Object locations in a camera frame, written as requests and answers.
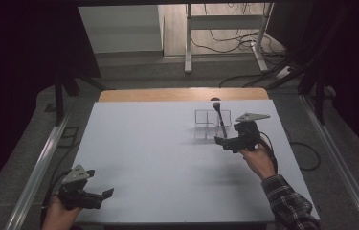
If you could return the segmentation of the white cabinet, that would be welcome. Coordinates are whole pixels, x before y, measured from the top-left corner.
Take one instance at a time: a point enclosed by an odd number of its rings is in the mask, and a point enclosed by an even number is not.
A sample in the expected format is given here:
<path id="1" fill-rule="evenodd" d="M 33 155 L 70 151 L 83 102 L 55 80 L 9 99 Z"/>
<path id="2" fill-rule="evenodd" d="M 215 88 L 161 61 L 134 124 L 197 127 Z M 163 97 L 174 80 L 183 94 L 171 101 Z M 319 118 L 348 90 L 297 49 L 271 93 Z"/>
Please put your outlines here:
<path id="1" fill-rule="evenodd" d="M 163 48 L 156 5 L 79 7 L 79 14 L 97 54 Z"/>

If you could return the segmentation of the wooden table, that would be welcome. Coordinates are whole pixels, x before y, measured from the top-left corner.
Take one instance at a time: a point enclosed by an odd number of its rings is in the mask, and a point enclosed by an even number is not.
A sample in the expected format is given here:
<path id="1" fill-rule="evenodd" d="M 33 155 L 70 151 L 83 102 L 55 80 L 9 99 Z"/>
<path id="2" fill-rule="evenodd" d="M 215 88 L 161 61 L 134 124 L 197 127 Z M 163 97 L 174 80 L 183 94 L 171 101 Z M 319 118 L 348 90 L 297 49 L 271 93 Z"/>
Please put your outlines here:
<path id="1" fill-rule="evenodd" d="M 222 101 L 268 100 L 269 96 L 263 88 L 129 89 L 105 90 L 101 92 L 99 102 L 183 102 L 209 101 L 211 98 Z"/>

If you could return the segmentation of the person's plaid right sleeve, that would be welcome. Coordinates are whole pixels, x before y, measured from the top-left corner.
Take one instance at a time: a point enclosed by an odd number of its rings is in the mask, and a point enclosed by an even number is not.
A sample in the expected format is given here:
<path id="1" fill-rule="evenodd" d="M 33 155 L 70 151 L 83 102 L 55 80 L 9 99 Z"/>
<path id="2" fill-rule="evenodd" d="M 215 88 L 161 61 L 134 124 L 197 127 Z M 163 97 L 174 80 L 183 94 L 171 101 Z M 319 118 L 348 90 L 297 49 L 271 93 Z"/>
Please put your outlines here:
<path id="1" fill-rule="evenodd" d="M 261 186 L 274 216 L 287 230 L 321 230 L 320 223 L 311 215 L 312 204 L 297 193 L 282 175 L 264 179 Z"/>

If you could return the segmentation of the person's left hand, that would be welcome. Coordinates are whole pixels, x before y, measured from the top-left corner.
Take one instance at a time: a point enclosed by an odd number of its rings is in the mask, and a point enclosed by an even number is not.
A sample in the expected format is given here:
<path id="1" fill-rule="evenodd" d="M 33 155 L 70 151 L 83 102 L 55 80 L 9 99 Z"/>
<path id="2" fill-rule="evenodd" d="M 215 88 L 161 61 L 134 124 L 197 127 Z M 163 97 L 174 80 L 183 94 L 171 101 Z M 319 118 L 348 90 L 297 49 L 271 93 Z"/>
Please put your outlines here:
<path id="1" fill-rule="evenodd" d="M 55 196 L 46 211 L 41 230 L 70 230 L 80 212 L 80 207 L 68 210 Z"/>

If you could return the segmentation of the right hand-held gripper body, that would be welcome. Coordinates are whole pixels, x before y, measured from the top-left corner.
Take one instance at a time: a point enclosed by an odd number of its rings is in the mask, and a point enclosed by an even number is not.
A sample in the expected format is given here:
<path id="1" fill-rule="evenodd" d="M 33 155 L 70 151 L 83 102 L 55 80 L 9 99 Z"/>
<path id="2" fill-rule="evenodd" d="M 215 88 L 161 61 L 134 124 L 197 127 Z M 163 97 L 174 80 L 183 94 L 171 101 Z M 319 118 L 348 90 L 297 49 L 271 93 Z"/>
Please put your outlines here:
<path id="1" fill-rule="evenodd" d="M 236 118 L 236 124 L 241 123 L 241 131 L 237 131 L 237 137 L 228 138 L 228 145 L 222 146 L 224 150 L 237 153 L 238 150 L 255 150 L 262 141 L 258 130 L 257 120 L 268 119 L 267 114 L 244 113 Z"/>

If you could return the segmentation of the white table sheet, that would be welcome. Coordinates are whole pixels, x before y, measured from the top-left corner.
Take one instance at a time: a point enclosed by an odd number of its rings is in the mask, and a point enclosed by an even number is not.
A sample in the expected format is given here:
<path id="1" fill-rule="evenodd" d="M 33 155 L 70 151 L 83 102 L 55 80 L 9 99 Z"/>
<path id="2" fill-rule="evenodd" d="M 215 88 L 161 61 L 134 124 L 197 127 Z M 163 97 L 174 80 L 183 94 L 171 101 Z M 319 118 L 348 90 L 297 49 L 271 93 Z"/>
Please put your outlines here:
<path id="1" fill-rule="evenodd" d="M 279 172 L 309 197 L 301 170 L 270 100 L 224 101 L 232 123 L 242 114 L 267 114 L 258 128 L 272 141 Z M 98 210 L 84 210 L 80 223 L 164 224 L 271 222 L 259 178 L 241 155 L 214 140 L 194 138 L 194 111 L 211 102 L 95 103 L 76 163 L 95 170 L 86 186 L 114 189 Z M 237 135 L 233 126 L 227 135 Z"/>

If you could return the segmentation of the aluminium rail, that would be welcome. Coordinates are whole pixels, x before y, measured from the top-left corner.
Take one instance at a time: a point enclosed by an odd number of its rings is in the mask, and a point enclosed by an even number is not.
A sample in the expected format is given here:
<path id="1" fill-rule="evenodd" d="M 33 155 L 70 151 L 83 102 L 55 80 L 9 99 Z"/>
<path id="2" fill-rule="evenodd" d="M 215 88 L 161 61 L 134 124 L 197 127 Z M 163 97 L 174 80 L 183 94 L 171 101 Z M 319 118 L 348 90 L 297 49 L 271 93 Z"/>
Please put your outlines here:
<path id="1" fill-rule="evenodd" d="M 21 230 L 69 118 L 69 115 L 65 115 L 59 124 L 53 127 L 4 230 Z"/>
<path id="2" fill-rule="evenodd" d="M 313 126 L 319 133 L 322 139 L 331 161 L 335 165 L 335 168 L 343 180 L 349 195 L 351 196 L 354 206 L 359 212 L 359 183 L 354 178 L 352 172 L 348 168 L 346 161 L 344 160 L 340 150 L 337 148 L 335 142 L 331 138 L 327 128 L 323 125 L 315 114 L 315 106 L 310 101 L 309 96 L 300 96 L 300 100 L 304 106 L 306 113 L 308 114 Z"/>

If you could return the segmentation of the clear acrylic organizer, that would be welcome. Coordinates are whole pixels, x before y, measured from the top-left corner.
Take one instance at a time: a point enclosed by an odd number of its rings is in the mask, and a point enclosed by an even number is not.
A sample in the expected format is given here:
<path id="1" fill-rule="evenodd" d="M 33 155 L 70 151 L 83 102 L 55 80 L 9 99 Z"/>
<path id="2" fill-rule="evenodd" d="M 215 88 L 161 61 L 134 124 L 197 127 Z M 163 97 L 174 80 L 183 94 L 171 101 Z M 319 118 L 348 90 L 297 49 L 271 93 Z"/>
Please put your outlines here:
<path id="1" fill-rule="evenodd" d="M 221 111 L 226 130 L 233 125 L 232 112 L 230 110 Z M 214 140 L 214 137 L 223 137 L 223 132 L 219 124 L 217 112 L 212 110 L 194 111 L 194 138 L 197 140 Z"/>

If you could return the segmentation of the white power strip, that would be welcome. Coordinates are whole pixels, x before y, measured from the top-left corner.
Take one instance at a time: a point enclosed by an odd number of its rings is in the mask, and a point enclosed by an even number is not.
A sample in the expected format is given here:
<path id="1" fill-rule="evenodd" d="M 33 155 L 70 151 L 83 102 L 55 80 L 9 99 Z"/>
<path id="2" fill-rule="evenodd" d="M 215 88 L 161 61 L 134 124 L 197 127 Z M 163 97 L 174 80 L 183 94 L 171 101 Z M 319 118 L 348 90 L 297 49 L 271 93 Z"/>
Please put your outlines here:
<path id="1" fill-rule="evenodd" d="M 282 79 L 285 76 L 287 76 L 288 74 L 290 74 L 293 71 L 293 69 L 290 66 L 285 66 L 282 70 L 280 70 L 277 75 L 276 78 L 277 79 Z"/>

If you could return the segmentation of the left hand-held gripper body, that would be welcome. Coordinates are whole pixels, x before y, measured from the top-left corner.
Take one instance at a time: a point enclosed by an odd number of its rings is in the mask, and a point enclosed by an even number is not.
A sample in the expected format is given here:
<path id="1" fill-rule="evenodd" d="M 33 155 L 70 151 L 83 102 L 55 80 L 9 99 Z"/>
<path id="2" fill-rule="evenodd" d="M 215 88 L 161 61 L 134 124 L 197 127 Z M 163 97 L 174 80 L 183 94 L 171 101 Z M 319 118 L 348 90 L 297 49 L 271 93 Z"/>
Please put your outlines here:
<path id="1" fill-rule="evenodd" d="M 91 177 L 87 174 L 87 170 L 81 164 L 77 164 L 62 180 L 57 196 L 68 210 L 76 207 L 100 209 L 103 201 L 102 195 L 88 193 L 84 190 L 89 178 Z"/>

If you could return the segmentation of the black metal stand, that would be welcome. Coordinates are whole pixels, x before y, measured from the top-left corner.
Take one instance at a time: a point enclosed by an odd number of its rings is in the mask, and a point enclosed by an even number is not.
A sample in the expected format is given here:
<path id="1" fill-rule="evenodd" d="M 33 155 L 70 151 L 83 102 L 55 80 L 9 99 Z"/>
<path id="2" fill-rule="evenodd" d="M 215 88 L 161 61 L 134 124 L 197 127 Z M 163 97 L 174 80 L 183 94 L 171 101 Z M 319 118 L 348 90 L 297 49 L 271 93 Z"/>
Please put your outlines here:
<path id="1" fill-rule="evenodd" d="M 56 127 L 60 126 L 62 120 L 65 117 L 63 90 L 66 90 L 66 93 L 70 97 L 76 97 L 80 92 L 76 79 L 80 79 L 88 83 L 89 85 L 94 86 L 95 88 L 100 90 L 100 92 L 109 90 L 109 87 L 105 86 L 104 84 L 101 84 L 100 82 L 97 82 L 93 78 L 90 78 L 88 75 L 85 75 L 76 69 L 66 67 L 58 69 L 54 76 L 56 98 Z"/>
<path id="2" fill-rule="evenodd" d="M 319 65 L 311 65 L 304 73 L 298 91 L 301 95 L 308 95 L 315 88 L 314 113 L 318 121 L 323 125 L 324 120 L 324 99 L 325 99 L 325 75 Z"/>

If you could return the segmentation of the white desk frame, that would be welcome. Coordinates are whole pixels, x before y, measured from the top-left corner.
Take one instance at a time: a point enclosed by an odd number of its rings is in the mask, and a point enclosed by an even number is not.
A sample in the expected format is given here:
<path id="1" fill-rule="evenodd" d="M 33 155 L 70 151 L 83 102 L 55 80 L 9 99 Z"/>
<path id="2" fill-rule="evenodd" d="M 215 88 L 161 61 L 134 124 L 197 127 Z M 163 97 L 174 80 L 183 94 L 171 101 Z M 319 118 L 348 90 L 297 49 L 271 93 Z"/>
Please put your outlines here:
<path id="1" fill-rule="evenodd" d="M 186 50 L 185 50 L 185 73 L 192 71 L 191 53 L 191 32 L 200 30 L 239 30 L 251 29 L 258 30 L 256 41 L 252 41 L 252 51 L 261 72 L 268 72 L 269 69 L 261 53 L 261 41 L 266 31 L 270 12 L 273 8 L 272 3 L 268 3 L 263 8 L 262 15 L 192 15 L 191 4 L 187 4 L 186 21 Z"/>

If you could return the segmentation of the person's right hand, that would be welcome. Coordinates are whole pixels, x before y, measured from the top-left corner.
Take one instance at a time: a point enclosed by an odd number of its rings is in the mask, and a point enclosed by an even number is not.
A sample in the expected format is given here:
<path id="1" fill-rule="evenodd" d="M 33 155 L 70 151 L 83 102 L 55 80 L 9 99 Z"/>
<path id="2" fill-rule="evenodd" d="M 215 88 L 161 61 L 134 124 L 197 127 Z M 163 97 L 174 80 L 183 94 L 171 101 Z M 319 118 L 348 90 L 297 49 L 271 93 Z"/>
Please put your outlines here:
<path id="1" fill-rule="evenodd" d="M 250 169 L 261 180 L 265 180 L 276 174 L 274 164 L 272 163 L 268 152 L 264 147 L 258 146 L 255 150 L 252 151 L 240 149 L 238 152 L 242 155 Z"/>

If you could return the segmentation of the black makeup brush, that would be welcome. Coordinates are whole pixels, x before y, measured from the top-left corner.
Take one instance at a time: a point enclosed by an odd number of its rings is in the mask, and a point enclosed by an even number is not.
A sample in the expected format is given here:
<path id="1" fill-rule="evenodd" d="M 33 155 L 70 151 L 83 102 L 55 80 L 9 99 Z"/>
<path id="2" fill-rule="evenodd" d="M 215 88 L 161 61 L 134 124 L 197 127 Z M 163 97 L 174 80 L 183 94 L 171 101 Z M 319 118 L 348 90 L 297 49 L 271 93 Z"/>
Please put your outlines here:
<path id="1" fill-rule="evenodd" d="M 221 105 L 220 105 L 220 102 L 219 102 L 219 101 L 215 101 L 215 102 L 213 103 L 213 108 L 214 108 L 214 110 L 217 112 L 219 124 L 220 124 L 220 127 L 221 127 L 222 132 L 223 132 L 223 137 L 224 137 L 224 138 L 227 138 L 228 135 L 227 135 L 227 130 L 226 130 L 226 127 L 225 127 L 225 125 L 224 125 L 223 118 L 222 118 L 222 114 L 221 114 Z"/>

